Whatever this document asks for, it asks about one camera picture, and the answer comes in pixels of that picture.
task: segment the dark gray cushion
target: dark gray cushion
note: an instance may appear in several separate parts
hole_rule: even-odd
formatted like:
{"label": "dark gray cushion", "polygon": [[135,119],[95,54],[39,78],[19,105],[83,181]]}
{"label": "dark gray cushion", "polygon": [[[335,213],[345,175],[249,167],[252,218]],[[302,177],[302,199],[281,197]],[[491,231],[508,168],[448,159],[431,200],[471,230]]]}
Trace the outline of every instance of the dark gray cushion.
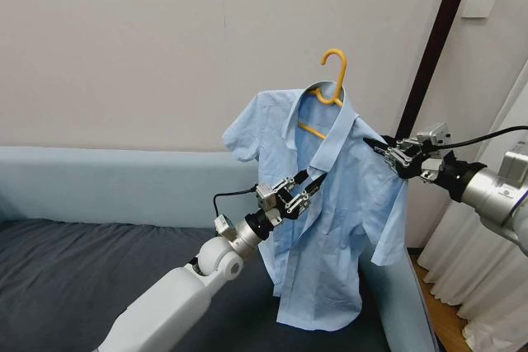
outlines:
{"label": "dark gray cushion", "polygon": [[[170,269],[187,263],[211,230],[128,224],[0,223],[0,350],[95,349],[116,317]],[[276,323],[279,300],[260,256],[214,297],[177,351],[386,351],[373,299],[334,332]]]}

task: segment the black cable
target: black cable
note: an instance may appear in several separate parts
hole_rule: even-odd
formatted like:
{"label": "black cable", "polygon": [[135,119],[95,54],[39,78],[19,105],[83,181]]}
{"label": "black cable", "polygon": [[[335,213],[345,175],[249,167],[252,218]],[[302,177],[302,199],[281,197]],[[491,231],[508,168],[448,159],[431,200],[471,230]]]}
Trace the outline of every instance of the black cable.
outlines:
{"label": "black cable", "polygon": [[423,152],[430,153],[430,152],[435,152],[436,150],[442,150],[446,148],[461,148],[463,146],[469,146],[470,144],[480,143],[484,140],[495,138],[496,136],[499,136],[499,135],[504,135],[504,134],[508,134],[509,132],[520,131],[523,129],[528,130],[528,125],[516,125],[515,127],[500,129],[498,131],[492,132],[490,134],[487,134],[487,135],[484,135],[484,136],[481,136],[475,139],[466,140],[465,142],[446,144],[444,146],[432,145],[429,148],[424,148]]}
{"label": "black cable", "polygon": [[247,194],[247,193],[254,193],[255,191],[257,191],[257,185],[254,185],[251,189],[247,189],[247,190],[233,191],[232,193],[219,193],[219,194],[214,195],[213,206],[214,206],[214,212],[216,213],[216,217],[217,218],[219,217],[218,206],[216,206],[216,199],[218,197],[229,197],[230,195],[242,195],[242,194]]}

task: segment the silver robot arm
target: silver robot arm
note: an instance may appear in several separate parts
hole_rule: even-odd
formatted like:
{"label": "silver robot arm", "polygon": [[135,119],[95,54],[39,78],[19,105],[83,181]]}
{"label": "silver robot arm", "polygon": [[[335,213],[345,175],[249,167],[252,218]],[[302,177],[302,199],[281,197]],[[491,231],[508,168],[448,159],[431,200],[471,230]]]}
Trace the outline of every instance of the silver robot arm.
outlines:
{"label": "silver robot arm", "polygon": [[449,149],[466,143],[451,144],[444,123],[419,132],[416,138],[387,137],[387,144],[364,140],[400,177],[419,177],[446,189],[453,200],[474,208],[486,228],[517,244],[528,256],[528,146],[519,144],[507,152],[495,172],[480,162],[457,160]]}
{"label": "silver robot arm", "polygon": [[196,324],[212,297],[237,278],[243,262],[268,238],[283,218],[298,218],[317,193],[326,174],[293,196],[306,171],[276,185],[256,185],[259,210],[234,227],[223,214],[214,226],[219,234],[207,241],[185,266],[165,274],[131,303],[115,320],[108,336],[94,352],[166,352]]}

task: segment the short-sleeved shirt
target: short-sleeved shirt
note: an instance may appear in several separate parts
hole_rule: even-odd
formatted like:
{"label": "short-sleeved shirt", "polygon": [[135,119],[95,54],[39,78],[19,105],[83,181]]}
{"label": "short-sleeved shirt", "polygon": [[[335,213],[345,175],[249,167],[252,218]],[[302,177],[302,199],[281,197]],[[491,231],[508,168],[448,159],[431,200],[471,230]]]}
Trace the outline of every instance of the short-sleeved shirt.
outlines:
{"label": "short-sleeved shirt", "polygon": [[309,209],[284,220],[259,250],[280,297],[277,321],[335,331],[361,310],[357,266],[366,243],[376,245],[371,260],[377,265],[402,257],[407,182],[363,142],[383,139],[352,109],[347,94],[341,108],[325,106],[306,93],[314,87],[330,97],[335,83],[260,92],[227,129],[224,144],[240,161],[258,160],[260,183],[307,169],[307,184],[327,173]]}

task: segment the yellow hanger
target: yellow hanger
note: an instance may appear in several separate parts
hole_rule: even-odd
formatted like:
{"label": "yellow hanger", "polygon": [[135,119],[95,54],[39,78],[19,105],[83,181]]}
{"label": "yellow hanger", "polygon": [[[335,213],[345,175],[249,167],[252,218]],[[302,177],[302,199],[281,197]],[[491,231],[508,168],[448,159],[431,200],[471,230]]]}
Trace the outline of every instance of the yellow hanger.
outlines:
{"label": "yellow hanger", "polygon": [[[309,95],[315,95],[319,102],[323,103],[324,105],[337,105],[339,107],[343,106],[343,102],[339,99],[339,95],[341,94],[341,89],[343,85],[343,78],[345,77],[345,71],[347,70],[347,57],[340,49],[327,49],[324,54],[323,58],[321,59],[321,64],[324,65],[327,62],[327,59],[330,55],[335,54],[339,57],[341,60],[341,68],[339,69],[339,77],[337,78],[337,85],[336,85],[336,91],[333,92],[333,95],[331,98],[325,98],[323,96],[323,93],[321,92],[321,88],[317,87],[313,90],[308,91],[307,93]],[[318,132],[316,129],[313,129],[312,127],[303,124],[298,123],[297,124],[300,128],[310,132],[311,134],[314,134],[318,138],[325,139],[326,136]]]}

